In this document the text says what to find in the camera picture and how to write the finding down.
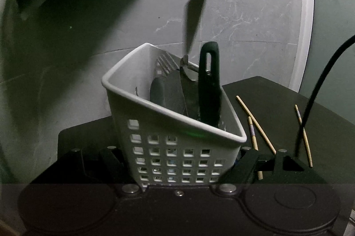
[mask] marble-patterned surface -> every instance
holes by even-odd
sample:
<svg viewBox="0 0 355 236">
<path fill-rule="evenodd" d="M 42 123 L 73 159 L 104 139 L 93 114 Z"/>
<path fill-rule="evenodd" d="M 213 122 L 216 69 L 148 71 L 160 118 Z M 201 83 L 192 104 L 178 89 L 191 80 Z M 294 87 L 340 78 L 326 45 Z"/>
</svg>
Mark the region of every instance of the marble-patterned surface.
<svg viewBox="0 0 355 236">
<path fill-rule="evenodd" d="M 132 48 L 183 55 L 188 1 L 48 0 L 22 21 L 0 0 L 1 181 L 31 181 L 56 160 L 62 129 L 110 115 L 101 77 Z M 300 13 L 301 0 L 206 0 L 190 59 L 215 40 L 222 84 L 260 75 L 288 86 Z"/>
</svg>

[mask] white plastic basket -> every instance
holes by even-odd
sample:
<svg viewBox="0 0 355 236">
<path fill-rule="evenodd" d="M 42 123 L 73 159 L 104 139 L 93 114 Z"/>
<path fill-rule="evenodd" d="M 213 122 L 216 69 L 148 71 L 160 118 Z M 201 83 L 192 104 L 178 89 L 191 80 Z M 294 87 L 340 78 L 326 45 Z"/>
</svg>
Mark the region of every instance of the white plastic basket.
<svg viewBox="0 0 355 236">
<path fill-rule="evenodd" d="M 162 52 L 145 43 L 102 78 L 117 144 L 131 175 L 143 188 L 216 182 L 233 166 L 246 141 L 244 129 L 223 89 L 220 127 L 225 131 L 150 102 L 150 85 L 161 74 L 156 63 Z M 172 57 L 180 63 L 180 58 Z"/>
</svg>

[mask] black utensil handle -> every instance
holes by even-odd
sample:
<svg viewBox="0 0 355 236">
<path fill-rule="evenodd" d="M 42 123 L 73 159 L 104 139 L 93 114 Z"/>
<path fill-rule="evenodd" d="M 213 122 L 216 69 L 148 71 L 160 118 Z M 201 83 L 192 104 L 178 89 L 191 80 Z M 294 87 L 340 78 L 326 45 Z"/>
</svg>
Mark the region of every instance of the black utensil handle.
<svg viewBox="0 0 355 236">
<path fill-rule="evenodd" d="M 211 55 L 211 71 L 207 72 L 207 54 Z M 200 52 L 198 79 L 211 77 L 214 83 L 219 83 L 219 48 L 217 42 L 205 43 Z"/>
<path fill-rule="evenodd" d="M 211 55 L 211 71 L 207 71 L 207 54 Z M 201 121 L 217 127 L 221 109 L 217 42 L 207 42 L 201 48 L 198 69 L 198 101 Z"/>
</svg>

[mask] white trim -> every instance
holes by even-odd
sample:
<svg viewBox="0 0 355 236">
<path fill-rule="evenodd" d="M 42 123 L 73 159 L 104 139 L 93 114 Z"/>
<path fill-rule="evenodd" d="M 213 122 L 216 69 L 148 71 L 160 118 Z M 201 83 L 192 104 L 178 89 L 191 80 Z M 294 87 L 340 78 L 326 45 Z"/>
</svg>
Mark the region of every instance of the white trim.
<svg viewBox="0 0 355 236">
<path fill-rule="evenodd" d="M 301 27 L 298 40 L 295 65 L 289 88 L 298 92 L 301 87 L 303 73 L 306 68 L 308 50 L 311 42 L 313 26 L 314 0 L 302 0 Z"/>
</svg>

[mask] black cable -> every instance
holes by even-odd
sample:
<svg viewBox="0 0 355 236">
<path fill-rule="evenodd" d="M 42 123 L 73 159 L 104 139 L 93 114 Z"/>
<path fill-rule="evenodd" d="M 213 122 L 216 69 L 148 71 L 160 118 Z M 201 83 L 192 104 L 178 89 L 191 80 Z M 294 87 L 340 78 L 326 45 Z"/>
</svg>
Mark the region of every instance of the black cable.
<svg viewBox="0 0 355 236">
<path fill-rule="evenodd" d="M 296 139 L 296 147 L 295 147 L 295 156 L 298 157 L 299 153 L 300 153 L 300 146 L 301 146 L 301 141 L 302 141 L 302 136 L 303 136 L 303 128 L 306 126 L 308 117 L 310 115 L 312 106 L 314 104 L 314 100 L 317 97 L 317 94 L 319 92 L 319 90 L 321 89 L 321 86 L 325 80 L 325 78 L 327 77 L 327 75 L 329 74 L 330 70 L 332 69 L 332 67 L 334 66 L 335 62 L 339 59 L 339 57 L 342 55 L 342 53 L 345 52 L 346 49 L 348 49 L 351 45 L 353 45 L 355 43 L 355 35 L 352 36 L 349 40 L 347 40 L 343 45 L 341 45 L 336 52 L 334 53 L 334 55 L 331 57 L 331 59 L 329 60 L 327 66 L 324 68 L 321 76 L 319 77 L 313 91 L 312 94 L 308 100 L 307 106 L 306 106 L 306 110 L 305 113 L 303 114 L 303 118 L 302 118 L 302 125 L 300 126 L 300 129 L 298 131 L 298 136 Z"/>
</svg>

